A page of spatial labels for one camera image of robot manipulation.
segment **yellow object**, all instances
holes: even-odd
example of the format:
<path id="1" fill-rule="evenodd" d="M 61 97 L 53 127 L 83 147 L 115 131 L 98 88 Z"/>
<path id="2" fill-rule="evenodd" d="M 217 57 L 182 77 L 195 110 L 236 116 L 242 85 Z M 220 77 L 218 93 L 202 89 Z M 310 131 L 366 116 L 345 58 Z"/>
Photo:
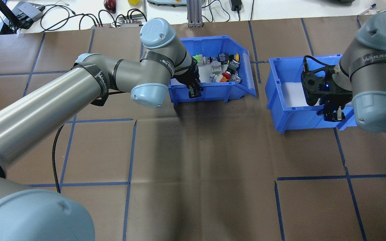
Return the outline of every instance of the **yellow object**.
<path id="1" fill-rule="evenodd" d="M 132 5 L 137 5 L 141 0 L 127 0 L 128 3 Z"/>

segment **black cable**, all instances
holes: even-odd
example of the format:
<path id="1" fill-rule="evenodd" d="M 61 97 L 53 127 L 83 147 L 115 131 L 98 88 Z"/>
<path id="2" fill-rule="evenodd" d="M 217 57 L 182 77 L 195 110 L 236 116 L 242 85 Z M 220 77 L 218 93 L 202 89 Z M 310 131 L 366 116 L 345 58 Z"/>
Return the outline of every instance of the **black cable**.
<path id="1" fill-rule="evenodd" d="M 56 160 L 55 160 L 55 154 L 56 154 L 56 144 L 58 143 L 58 138 L 60 135 L 60 132 L 62 131 L 64 125 L 62 125 L 59 129 L 58 132 L 56 133 L 55 140 L 53 141 L 53 148 L 52 148 L 52 166 L 53 166 L 53 175 L 55 177 L 55 185 L 56 185 L 56 190 L 58 193 L 60 193 L 60 186 L 59 186 L 59 180 L 58 180 L 58 172 L 56 171 Z"/>
<path id="2" fill-rule="evenodd" d="M 225 21 L 225 22 L 228 22 L 230 21 L 230 14 L 222 7 L 222 4 L 221 4 L 221 1 L 220 0 L 214 0 L 214 1 L 218 1 L 220 3 L 220 6 L 221 6 L 221 9 L 227 13 L 227 15 L 229 16 L 229 18 Z"/>
<path id="3" fill-rule="evenodd" d="M 254 0 L 253 0 L 253 4 L 251 5 L 251 17 L 250 17 L 250 21 L 253 20 L 253 10 L 254 10 Z"/>
<path id="4" fill-rule="evenodd" d="M 321 65 L 324 65 L 324 66 L 331 66 L 330 64 L 326 64 L 326 63 L 323 63 L 322 61 L 319 61 L 318 59 L 312 57 L 311 55 L 305 55 L 305 56 L 303 57 L 303 62 L 304 62 L 304 63 L 306 63 L 306 58 L 312 59 L 313 61 L 315 61 L 315 62 L 317 62 L 317 63 L 319 63 L 319 64 L 321 64 Z"/>
<path id="5" fill-rule="evenodd" d="M 130 12 L 130 15 L 129 15 L 129 18 L 130 18 L 130 19 L 132 19 L 132 14 L 133 14 L 134 12 L 139 12 L 139 13 L 141 13 L 142 16 L 144 17 L 145 21 L 147 21 L 147 17 L 146 17 L 145 14 L 144 14 L 141 10 L 139 10 L 139 9 L 133 9 L 133 11 Z"/>
<path id="6" fill-rule="evenodd" d="M 123 91 L 114 91 L 114 92 L 108 93 L 108 95 L 123 94 L 123 93 L 126 93 L 126 92 L 123 92 Z"/>
<path id="7" fill-rule="evenodd" d="M 209 6 L 211 6 L 211 4 L 213 4 L 214 2 L 219 2 L 220 6 L 221 6 L 221 9 L 222 9 L 225 13 L 227 13 L 227 15 L 229 16 L 229 18 L 228 18 L 225 22 L 230 21 L 230 14 L 222 7 L 222 3 L 221 3 L 220 0 L 213 0 L 212 2 L 210 2 L 210 4 L 208 4 L 208 5 L 206 5 L 206 6 L 203 6 L 202 8 L 209 7 Z"/>
<path id="8" fill-rule="evenodd" d="M 101 26 L 103 26 L 102 25 L 102 20 L 101 20 L 101 12 L 107 12 L 111 16 L 111 18 L 113 19 L 113 23 L 115 22 L 115 19 L 114 19 L 114 17 L 112 16 L 112 14 L 110 12 L 108 12 L 107 10 L 101 9 L 98 12 L 99 23 L 101 24 Z"/>
<path id="9" fill-rule="evenodd" d="M 211 4 L 213 4 L 213 2 L 216 2 L 216 1 L 219 1 L 219 0 L 213 0 L 210 4 L 208 4 L 208 5 L 206 5 L 206 6 L 203 6 L 202 8 L 204 9 L 204 8 L 206 8 L 206 7 L 209 7 L 209 6 L 211 6 Z"/>
<path id="10" fill-rule="evenodd" d="M 74 16 L 71 16 L 71 17 L 68 17 L 68 18 L 65 18 L 63 20 L 60 20 L 58 23 L 54 24 L 53 26 L 49 27 L 49 28 L 43 28 L 44 30 L 41 31 L 41 32 L 46 32 L 46 31 L 55 31 L 55 30 L 58 30 L 60 29 L 61 27 L 63 27 L 66 23 L 67 23 L 67 20 L 71 19 L 71 18 L 74 18 L 74 17 L 77 17 L 77 16 L 83 16 L 84 14 L 81 13 L 81 14 L 76 14 Z M 62 23 L 63 21 L 66 21 L 62 26 L 58 27 L 57 29 L 51 29 L 53 28 L 54 26 L 57 26 L 58 24 Z"/>
<path id="11" fill-rule="evenodd" d="M 98 24 L 99 24 L 99 19 L 98 19 L 98 17 L 96 17 L 95 16 L 95 14 L 91 14 L 91 13 L 86 13 L 86 14 L 84 14 L 84 15 L 89 15 L 89 16 L 93 16 L 94 18 L 95 18 L 95 23 L 96 23 L 96 25 L 95 26 L 98 26 Z"/>
<path id="12" fill-rule="evenodd" d="M 208 22 L 211 22 L 207 17 L 205 17 L 204 15 L 202 15 L 203 18 L 205 18 Z"/>
<path id="13" fill-rule="evenodd" d="M 214 15 L 212 14 L 212 10 L 211 10 L 211 6 L 208 6 L 209 8 L 209 13 L 211 14 L 211 22 L 214 22 Z"/>
<path id="14" fill-rule="evenodd" d="M 122 24 L 120 22 L 117 22 L 119 17 L 123 17 L 123 19 L 126 20 L 126 16 L 125 15 L 123 15 L 123 14 L 117 15 L 117 17 L 115 17 L 115 23 L 114 23 L 114 26 L 116 26 L 116 27 L 121 26 L 121 24 Z"/>
<path id="15" fill-rule="evenodd" d="M 44 16 L 46 16 L 47 13 L 48 13 L 50 10 L 52 10 L 53 8 L 60 7 L 60 8 L 62 8 L 62 9 L 64 9 L 64 10 L 68 13 L 68 18 L 70 17 L 69 11 L 71 11 L 71 12 L 75 15 L 75 12 L 74 12 L 72 9 L 70 9 L 69 7 L 67 7 L 67 6 L 63 6 L 63 5 L 55 5 L 55 4 L 49 4 L 49 5 L 47 5 L 47 6 L 52 6 L 52 7 L 49 8 L 49 9 L 47 9 L 47 11 L 43 13 L 43 16 L 42 16 L 41 19 L 40 19 L 40 26 L 41 26 L 41 28 L 44 29 L 45 31 L 55 31 L 55 30 L 58 30 L 58 29 L 62 28 L 63 26 L 65 26 L 66 23 L 68 23 L 68 19 L 64 19 L 64 20 L 65 20 L 65 23 L 63 23 L 63 25 L 60 26 L 60 27 L 58 27 L 57 29 L 51 29 L 51 28 L 54 27 L 54 26 L 52 26 L 52 27 L 50 27 L 50 28 L 47 28 L 47 29 L 44 28 L 44 27 L 43 27 L 43 19 L 44 19 Z"/>
<path id="16" fill-rule="evenodd" d="M 84 17 L 89 17 L 89 18 L 91 18 L 92 21 L 93 21 L 93 24 L 96 26 L 95 20 L 94 20 L 92 17 L 90 17 L 89 14 L 84 14 L 84 15 L 80 18 L 80 22 L 78 23 L 78 30 L 81 30 L 81 20 L 83 20 Z"/>

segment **pen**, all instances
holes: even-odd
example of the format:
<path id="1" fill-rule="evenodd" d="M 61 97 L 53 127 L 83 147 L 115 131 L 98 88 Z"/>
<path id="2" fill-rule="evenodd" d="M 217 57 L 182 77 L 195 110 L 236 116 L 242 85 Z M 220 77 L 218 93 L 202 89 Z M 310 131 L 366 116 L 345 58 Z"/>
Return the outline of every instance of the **pen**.
<path id="1" fill-rule="evenodd" d="M 374 7 L 376 7 L 376 3 L 372 4 L 368 9 L 366 9 L 366 11 L 360 13 L 359 15 L 364 15 L 364 14 L 366 14 L 367 11 L 369 11 L 370 9 L 374 9 Z"/>

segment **blue plastic bin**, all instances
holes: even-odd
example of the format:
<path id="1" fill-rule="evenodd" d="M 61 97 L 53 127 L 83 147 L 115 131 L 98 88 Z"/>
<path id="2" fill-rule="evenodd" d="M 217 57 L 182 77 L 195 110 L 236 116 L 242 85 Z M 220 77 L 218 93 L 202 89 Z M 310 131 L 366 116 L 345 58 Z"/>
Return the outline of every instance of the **blue plastic bin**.
<path id="1" fill-rule="evenodd" d="M 324 55 L 315 56 L 315 58 L 326 64 L 335 65 L 339 62 L 341 56 Z M 282 134 L 286 130 L 335 127 L 339 128 L 339 130 L 344 130 L 346 127 L 356 126 L 355 119 L 352 118 L 354 110 L 350 103 L 343 110 L 346 118 L 344 122 L 326 122 L 323 116 L 317 115 L 317 111 L 322 110 L 323 107 L 319 105 L 308 106 L 306 101 L 304 106 L 288 106 L 286 100 L 288 96 L 284 96 L 284 92 L 287 94 L 286 86 L 293 85 L 292 83 L 299 83 L 298 94 L 303 95 L 300 79 L 303 71 L 303 57 L 271 58 L 269 62 L 271 72 L 265 87 L 268 99 L 267 109 L 271 110 L 275 129 L 279 133 Z M 308 59 L 308 64 L 310 70 L 322 67 L 322 65 L 310 59 Z"/>
<path id="2" fill-rule="evenodd" d="M 221 52 L 229 54 L 238 53 L 240 67 L 238 75 L 242 78 L 241 83 L 232 81 L 224 83 L 201 83 L 203 88 L 202 97 L 190 99 L 189 90 L 183 84 L 172 79 L 169 85 L 169 95 L 174 105 L 181 102 L 198 102 L 210 100 L 223 100 L 228 102 L 230 99 L 240 99 L 246 94 L 256 96 L 254 87 L 253 73 L 251 71 L 250 55 L 247 49 L 242 47 L 227 35 L 212 37 L 181 38 L 190 55 L 217 56 Z M 201 80 L 208 79 L 209 76 L 201 76 Z"/>

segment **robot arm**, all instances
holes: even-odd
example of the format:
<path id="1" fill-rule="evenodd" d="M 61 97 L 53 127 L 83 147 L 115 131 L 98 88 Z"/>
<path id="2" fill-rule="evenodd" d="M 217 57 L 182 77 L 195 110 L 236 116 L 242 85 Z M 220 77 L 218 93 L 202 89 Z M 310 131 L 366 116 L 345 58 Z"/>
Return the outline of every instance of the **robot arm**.
<path id="1" fill-rule="evenodd" d="M 327 121 L 344 121 L 341 110 L 352 100 L 357 125 L 370 132 L 386 132 L 386 12 L 374 15 L 356 33 L 355 39 L 335 66 L 305 70 L 302 84 L 308 105 L 320 99 Z"/>
<path id="2" fill-rule="evenodd" d="M 4 179 L 6 170 L 87 105 L 104 105 L 109 89 L 141 105 L 162 105 L 171 78 L 201 96 L 197 62 L 161 18 L 141 29 L 147 48 L 133 62 L 80 55 L 68 73 L 0 111 L 0 240 L 94 240 L 84 207 L 64 195 Z"/>
<path id="3" fill-rule="evenodd" d="M 162 18 L 141 29 L 147 50 L 141 62 L 80 55 L 71 71 L 0 111 L 0 177 L 37 143 L 90 103 L 103 105 L 109 89 L 130 92 L 134 102 L 162 105 L 171 78 L 200 96 L 196 61 Z"/>

